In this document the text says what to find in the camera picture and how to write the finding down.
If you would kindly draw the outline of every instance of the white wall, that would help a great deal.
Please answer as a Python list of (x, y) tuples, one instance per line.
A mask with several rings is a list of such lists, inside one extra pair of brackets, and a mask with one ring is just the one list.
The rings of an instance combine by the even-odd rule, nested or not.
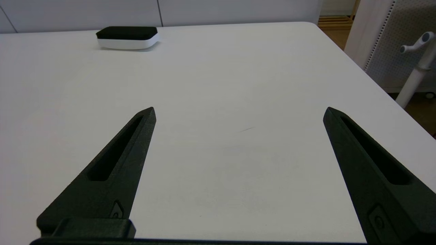
[(322, 0), (159, 0), (163, 26), (318, 22)]
[(0, 33), (15, 33), (14, 28), (7, 19), (3, 9), (0, 7)]
[(156, 0), (0, 0), (18, 32), (161, 26)]

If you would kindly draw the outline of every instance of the pegboard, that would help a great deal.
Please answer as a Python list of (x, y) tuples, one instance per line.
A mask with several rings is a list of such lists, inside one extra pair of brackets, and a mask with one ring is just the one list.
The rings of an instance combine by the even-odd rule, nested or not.
[[(436, 0), (395, 0), (386, 16), (366, 73), (388, 92), (399, 92), (418, 64), (426, 46), (401, 54), (401, 45), (413, 45), (426, 31), (436, 32)], [(421, 91), (436, 91), (436, 62), (420, 85)]]

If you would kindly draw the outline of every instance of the white stand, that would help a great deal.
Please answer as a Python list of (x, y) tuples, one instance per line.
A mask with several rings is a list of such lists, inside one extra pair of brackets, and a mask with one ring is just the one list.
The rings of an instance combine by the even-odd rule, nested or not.
[(430, 70), (430, 65), (436, 57), (436, 39), (434, 38), (434, 33), (428, 31), (424, 33), (413, 46), (401, 46), (400, 52), (406, 53), (417, 50), (426, 43), (429, 43), (426, 51), (422, 55), (422, 58), (415, 69), (411, 72), (409, 78), (401, 89), (400, 94), (395, 100), (402, 108), (406, 107), (422, 79)]

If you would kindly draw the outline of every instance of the white table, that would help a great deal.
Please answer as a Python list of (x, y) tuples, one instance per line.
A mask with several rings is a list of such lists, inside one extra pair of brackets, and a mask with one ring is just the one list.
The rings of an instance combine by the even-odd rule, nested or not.
[(157, 123), (138, 238), (364, 242), (322, 118), (347, 113), (436, 190), (436, 141), (315, 25), (159, 28), (148, 51), (95, 31), (0, 35), (0, 243), (138, 111)]

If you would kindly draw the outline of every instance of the wooden floor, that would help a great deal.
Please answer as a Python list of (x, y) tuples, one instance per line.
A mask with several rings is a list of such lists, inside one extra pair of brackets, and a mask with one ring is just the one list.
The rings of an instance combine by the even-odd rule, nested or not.
[[(347, 43), (349, 29), (345, 30), (323, 30), (342, 50)], [(405, 108), (407, 113), (415, 119), (429, 134), (436, 139), (436, 99), (427, 99), (425, 93), (415, 93)]]

